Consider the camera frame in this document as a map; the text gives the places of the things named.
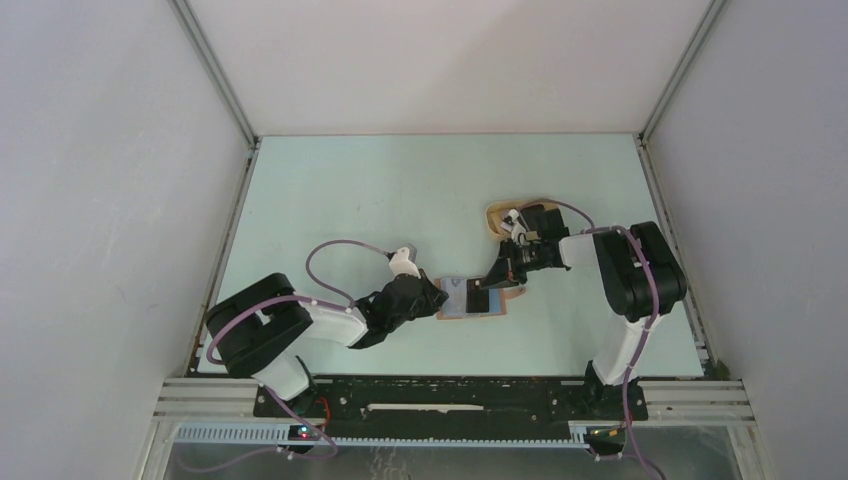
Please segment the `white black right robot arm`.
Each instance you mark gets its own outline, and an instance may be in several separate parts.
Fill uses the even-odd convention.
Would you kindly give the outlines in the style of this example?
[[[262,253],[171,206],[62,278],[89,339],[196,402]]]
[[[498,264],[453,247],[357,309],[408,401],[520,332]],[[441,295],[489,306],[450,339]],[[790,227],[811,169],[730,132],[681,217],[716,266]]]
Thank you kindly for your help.
[[[615,319],[603,346],[587,365],[581,392],[585,411],[606,418],[622,403],[618,387],[636,380],[636,367],[654,328],[681,302],[688,284],[660,227],[653,221],[598,226],[573,233],[566,225],[567,204],[553,199],[507,203],[492,210],[498,222],[497,257],[475,281],[480,289],[526,284],[545,269],[598,270]]]

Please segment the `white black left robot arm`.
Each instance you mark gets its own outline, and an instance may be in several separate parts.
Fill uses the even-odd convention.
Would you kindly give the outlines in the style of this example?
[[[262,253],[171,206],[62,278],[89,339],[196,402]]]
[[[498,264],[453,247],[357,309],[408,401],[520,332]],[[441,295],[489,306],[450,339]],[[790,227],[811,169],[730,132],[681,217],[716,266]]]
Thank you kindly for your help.
[[[290,415],[304,416],[315,406],[317,387],[305,362],[288,351],[295,341],[367,349],[409,321],[436,315],[448,298],[425,273],[399,274],[346,307],[299,295],[284,274],[274,273],[207,312],[206,359],[232,378],[256,380]]]

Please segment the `orange leather card holder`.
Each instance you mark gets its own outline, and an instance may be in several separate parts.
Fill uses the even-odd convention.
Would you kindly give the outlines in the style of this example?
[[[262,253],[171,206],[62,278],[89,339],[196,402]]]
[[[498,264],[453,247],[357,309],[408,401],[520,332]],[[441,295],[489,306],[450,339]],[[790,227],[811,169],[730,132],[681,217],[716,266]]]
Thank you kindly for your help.
[[[483,289],[478,278],[444,277],[436,279],[435,285],[448,295],[436,314],[439,320],[504,316],[508,301],[526,293],[524,286]]]

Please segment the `black credit card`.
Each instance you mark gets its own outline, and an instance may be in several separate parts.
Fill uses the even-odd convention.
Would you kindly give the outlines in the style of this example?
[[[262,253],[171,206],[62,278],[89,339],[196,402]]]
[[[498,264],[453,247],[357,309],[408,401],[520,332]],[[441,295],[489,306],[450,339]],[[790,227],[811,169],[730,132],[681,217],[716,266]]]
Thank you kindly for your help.
[[[490,312],[490,308],[490,291],[480,286],[479,279],[468,279],[465,312],[468,314],[485,314]]]

